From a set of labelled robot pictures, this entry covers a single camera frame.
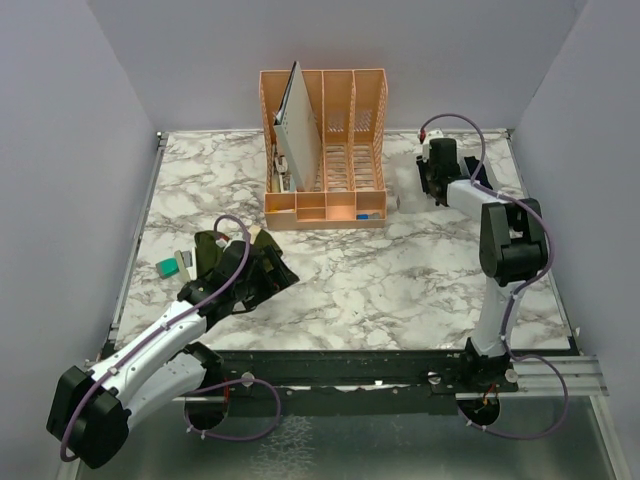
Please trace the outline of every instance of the teal eraser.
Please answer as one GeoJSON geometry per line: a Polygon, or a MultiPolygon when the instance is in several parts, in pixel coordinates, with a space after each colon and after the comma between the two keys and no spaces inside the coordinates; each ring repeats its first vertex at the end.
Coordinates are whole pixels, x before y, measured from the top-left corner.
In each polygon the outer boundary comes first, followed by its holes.
{"type": "Polygon", "coordinates": [[[160,278],[169,278],[171,275],[178,273],[178,262],[174,257],[167,258],[156,263],[156,270],[160,278]]]}

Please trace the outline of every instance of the wire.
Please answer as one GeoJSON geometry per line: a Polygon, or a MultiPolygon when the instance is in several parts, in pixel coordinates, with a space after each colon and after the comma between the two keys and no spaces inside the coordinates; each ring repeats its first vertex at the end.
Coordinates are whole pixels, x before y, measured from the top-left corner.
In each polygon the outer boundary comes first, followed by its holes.
{"type": "Polygon", "coordinates": [[[278,395],[278,391],[276,390],[276,388],[270,383],[265,382],[264,380],[260,380],[258,378],[252,378],[252,379],[237,378],[235,380],[229,380],[227,382],[219,383],[218,385],[213,385],[211,387],[205,387],[205,388],[200,388],[198,390],[194,390],[193,392],[190,392],[190,394],[206,393],[206,392],[210,392],[211,390],[217,390],[219,388],[226,388],[231,385],[237,385],[239,383],[249,383],[249,382],[258,383],[260,385],[264,385],[265,387],[267,387],[269,391],[273,394],[273,398],[276,401],[275,417],[273,419],[273,422],[271,422],[271,424],[267,428],[265,428],[261,432],[255,433],[253,435],[248,435],[246,437],[235,437],[232,435],[222,435],[220,433],[210,432],[208,430],[198,430],[191,423],[191,419],[189,418],[189,413],[185,409],[184,419],[187,422],[187,426],[188,426],[187,433],[192,431],[199,433],[203,439],[204,437],[209,437],[209,438],[217,438],[218,440],[226,440],[229,442],[251,442],[253,440],[258,440],[259,438],[266,437],[271,432],[273,432],[278,426],[278,423],[280,423],[280,414],[282,413],[282,403],[280,401],[280,396],[278,395]]]}
{"type": "Polygon", "coordinates": [[[482,404],[483,405],[487,405],[488,399],[487,399],[487,395],[489,395],[491,392],[493,392],[493,390],[496,388],[496,384],[492,383],[491,386],[489,387],[489,389],[484,392],[484,395],[482,396],[482,404]]]}
{"type": "Polygon", "coordinates": [[[555,432],[556,430],[558,430],[560,428],[560,426],[566,420],[568,412],[569,412],[569,390],[567,388],[567,383],[565,382],[564,378],[562,377],[562,374],[560,373],[560,371],[549,360],[541,357],[540,355],[535,355],[535,354],[524,355],[524,356],[521,356],[521,357],[515,355],[513,353],[513,351],[511,350],[511,347],[509,346],[509,343],[508,343],[508,340],[507,340],[507,337],[506,337],[506,332],[507,332],[507,326],[509,324],[509,316],[511,315],[511,311],[513,310],[513,306],[515,304],[516,299],[518,298],[518,295],[520,295],[520,293],[523,292],[527,287],[531,286],[533,283],[537,282],[542,277],[544,277],[549,272],[549,270],[551,270],[551,265],[553,264],[553,262],[555,260],[555,253],[556,253],[555,241],[554,241],[553,235],[551,234],[551,229],[549,228],[549,225],[542,219],[542,217],[540,215],[538,215],[538,213],[536,211],[534,211],[531,207],[529,207],[529,205],[527,205],[526,203],[524,203],[524,202],[522,202],[522,201],[518,200],[517,198],[514,198],[514,197],[512,197],[510,195],[506,195],[504,193],[498,194],[497,192],[494,192],[493,190],[491,190],[489,188],[486,188],[483,185],[480,185],[480,183],[476,181],[476,177],[480,173],[480,170],[482,169],[482,166],[483,166],[484,161],[485,161],[485,157],[486,157],[486,153],[487,153],[487,143],[485,141],[484,134],[482,133],[482,130],[480,130],[480,127],[478,127],[478,125],[473,120],[471,120],[468,117],[465,117],[464,115],[460,115],[458,113],[441,113],[440,115],[436,115],[434,117],[431,117],[429,120],[427,120],[426,122],[424,122],[422,124],[422,127],[420,127],[420,139],[421,139],[421,141],[424,141],[423,139],[426,136],[425,135],[425,132],[426,132],[425,128],[427,127],[427,125],[429,125],[434,120],[437,120],[439,118],[444,118],[444,117],[454,117],[454,118],[459,118],[461,120],[464,120],[465,122],[467,122],[469,125],[471,125],[474,128],[474,130],[476,131],[476,133],[480,137],[480,146],[481,146],[480,161],[479,161],[478,165],[476,166],[476,169],[473,171],[473,174],[471,175],[471,178],[470,178],[471,185],[473,185],[478,190],[480,190],[480,191],[482,191],[482,192],[484,192],[484,193],[486,193],[488,195],[491,195],[492,197],[503,199],[503,200],[506,200],[508,202],[513,202],[516,205],[518,205],[520,208],[522,208],[524,211],[526,211],[529,215],[531,215],[536,222],[538,222],[538,224],[540,225],[542,230],[544,230],[545,236],[547,237],[547,244],[548,244],[548,251],[549,251],[547,263],[542,268],[542,270],[540,270],[538,272],[538,274],[535,277],[527,280],[522,285],[519,285],[518,287],[516,287],[513,290],[513,293],[512,293],[511,297],[509,298],[509,300],[507,302],[507,307],[505,308],[504,316],[502,317],[502,323],[500,325],[500,339],[502,341],[502,344],[504,346],[505,351],[507,352],[509,357],[514,362],[522,362],[522,361],[528,360],[528,359],[535,359],[535,360],[538,360],[538,361],[544,363],[545,365],[547,365],[553,371],[553,373],[556,374],[556,376],[560,380],[560,384],[562,385],[563,398],[564,398],[564,404],[563,404],[562,413],[560,414],[560,417],[549,428],[547,428],[546,430],[543,430],[542,432],[539,432],[539,433],[530,434],[530,435],[512,434],[512,433],[508,433],[508,432],[501,432],[499,430],[490,429],[490,428],[487,428],[486,426],[480,426],[480,425],[472,422],[471,420],[469,420],[469,418],[467,418],[467,416],[464,414],[464,412],[462,410],[460,410],[459,408],[458,408],[458,411],[467,420],[467,424],[468,425],[470,425],[470,426],[472,426],[472,427],[474,427],[474,428],[476,428],[478,430],[482,430],[482,431],[484,431],[486,433],[489,433],[491,435],[495,435],[497,437],[502,437],[502,438],[510,438],[510,439],[514,439],[514,440],[536,440],[538,438],[545,437],[545,436],[555,432]]]}
{"type": "Polygon", "coordinates": [[[240,264],[238,265],[238,268],[236,269],[235,272],[233,272],[233,275],[231,275],[229,277],[229,279],[224,283],[224,285],[222,285],[218,290],[213,292],[211,295],[209,295],[207,298],[205,298],[201,302],[197,303],[193,307],[189,308],[188,310],[185,310],[184,312],[182,312],[182,313],[176,315],[175,317],[173,317],[172,319],[168,320],[166,322],[166,327],[160,326],[156,330],[151,332],[138,345],[136,345],[134,348],[132,348],[129,353],[127,353],[125,356],[123,356],[122,359],[120,359],[113,366],[112,369],[107,370],[104,373],[104,375],[102,375],[93,385],[91,385],[91,387],[89,388],[87,393],[84,395],[84,397],[82,397],[80,402],[78,402],[78,405],[76,406],[75,410],[73,411],[73,414],[71,414],[71,418],[69,419],[69,423],[67,424],[67,428],[65,428],[64,434],[62,435],[62,440],[60,441],[60,459],[63,462],[72,462],[72,461],[74,461],[74,460],[76,460],[78,458],[77,455],[68,455],[67,454],[67,448],[69,446],[69,439],[71,438],[71,433],[73,431],[73,428],[74,428],[76,422],[78,421],[78,418],[80,417],[80,413],[82,413],[82,409],[87,405],[87,403],[89,402],[91,397],[93,397],[93,395],[102,386],[102,384],[104,384],[104,382],[106,382],[109,378],[111,378],[113,376],[113,374],[111,372],[112,371],[117,371],[120,368],[122,368],[129,360],[131,360],[133,357],[135,357],[135,355],[137,355],[138,352],[140,352],[140,350],[142,350],[145,346],[147,346],[149,344],[149,342],[151,342],[154,338],[156,338],[161,333],[164,333],[166,331],[166,328],[169,328],[169,327],[175,325],[180,320],[186,318],[187,316],[191,315],[192,313],[196,312],[197,310],[199,310],[203,306],[205,306],[208,303],[210,303],[211,301],[213,301],[218,295],[220,295],[227,288],[229,288],[233,284],[233,282],[235,282],[236,279],[240,276],[240,273],[242,273],[242,270],[244,269],[245,265],[247,264],[247,260],[249,259],[249,251],[251,249],[251,234],[249,233],[249,230],[247,230],[247,227],[244,225],[244,223],[242,223],[242,221],[239,218],[237,218],[237,217],[235,217],[233,215],[221,215],[220,217],[218,217],[216,219],[216,221],[214,222],[214,224],[213,224],[213,231],[214,232],[218,231],[218,225],[220,224],[220,222],[222,220],[231,220],[232,222],[237,223],[240,226],[240,230],[242,230],[242,234],[243,234],[244,242],[245,242],[245,247],[244,247],[244,253],[243,253],[242,259],[240,260],[240,264]]]}

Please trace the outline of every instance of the marble table surface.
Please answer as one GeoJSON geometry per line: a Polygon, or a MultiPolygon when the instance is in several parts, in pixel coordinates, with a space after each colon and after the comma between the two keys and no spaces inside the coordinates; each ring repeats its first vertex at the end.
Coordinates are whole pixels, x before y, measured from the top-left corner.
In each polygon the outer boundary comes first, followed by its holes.
{"type": "MultiPolygon", "coordinates": [[[[464,148],[479,144],[472,134],[450,136],[464,148]]],[[[487,136],[487,159],[503,190],[521,196],[506,137],[487,136]]],[[[415,133],[385,136],[385,228],[272,232],[300,283],[254,312],[224,319],[200,341],[214,349],[462,348],[484,295],[480,226],[453,209],[397,211],[388,160],[418,150],[415,133]]],[[[248,226],[265,226],[265,172],[261,132],[171,134],[116,348],[157,320],[181,287],[179,276],[158,277],[158,261],[190,249],[193,235],[211,229],[223,213],[248,226]]],[[[227,231],[235,228],[229,223],[227,231]]],[[[567,348],[568,334],[550,282],[530,288],[513,330],[513,346],[567,348]]]]}

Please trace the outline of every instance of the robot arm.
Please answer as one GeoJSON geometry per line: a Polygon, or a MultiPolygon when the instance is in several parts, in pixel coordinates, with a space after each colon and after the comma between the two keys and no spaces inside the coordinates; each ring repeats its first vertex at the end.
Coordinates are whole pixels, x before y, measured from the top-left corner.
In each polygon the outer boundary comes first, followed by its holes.
{"type": "MultiPolygon", "coordinates": [[[[474,158],[465,158],[465,161],[477,164],[474,158]]],[[[482,363],[493,363],[496,365],[493,370],[502,370],[509,360],[502,335],[509,339],[522,296],[516,296],[511,307],[508,300],[546,265],[544,231],[523,208],[471,184],[458,164],[454,139],[431,138],[423,146],[423,155],[417,164],[425,193],[438,204],[460,210],[480,222],[479,254],[480,265],[487,276],[486,292],[480,320],[466,350],[472,365],[470,375],[477,375],[483,368],[482,363]],[[503,321],[507,324],[501,333],[503,321]]],[[[481,171],[478,179],[485,190],[491,189],[486,172],[481,171]]],[[[540,215],[536,200],[529,198],[522,202],[540,215]]]]}
{"type": "Polygon", "coordinates": [[[98,468],[117,453],[129,431],[143,418],[200,387],[211,370],[212,358],[192,354],[189,344],[231,315],[236,304],[242,303],[245,311],[253,310],[299,281],[280,258],[275,242],[251,245],[245,266],[231,286],[199,310],[186,314],[231,278],[241,265],[245,248],[244,241],[229,242],[216,267],[187,283],[177,301],[126,347],[87,372],[77,367],[67,370],[58,381],[47,430],[63,441],[70,428],[68,447],[89,467],[98,468]],[[171,321],[184,314],[179,321],[171,321]],[[128,360],[122,365],[125,357],[128,360]],[[77,420],[71,422],[92,389],[77,420]]]}

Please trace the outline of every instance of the gray wall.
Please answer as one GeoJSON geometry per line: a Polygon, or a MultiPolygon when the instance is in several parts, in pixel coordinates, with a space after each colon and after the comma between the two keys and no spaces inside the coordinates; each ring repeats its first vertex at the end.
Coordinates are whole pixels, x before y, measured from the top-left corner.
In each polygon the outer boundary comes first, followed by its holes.
{"type": "Polygon", "coordinates": [[[527,107],[515,153],[558,240],[580,344],[597,353],[640,478],[640,3],[591,0],[527,107]]]}
{"type": "Polygon", "coordinates": [[[387,127],[515,127],[584,0],[89,0],[151,119],[261,127],[258,71],[385,67],[387,127]]]}
{"type": "Polygon", "coordinates": [[[104,341],[156,139],[84,0],[3,0],[0,65],[0,476],[47,479],[57,379],[104,341]]]}

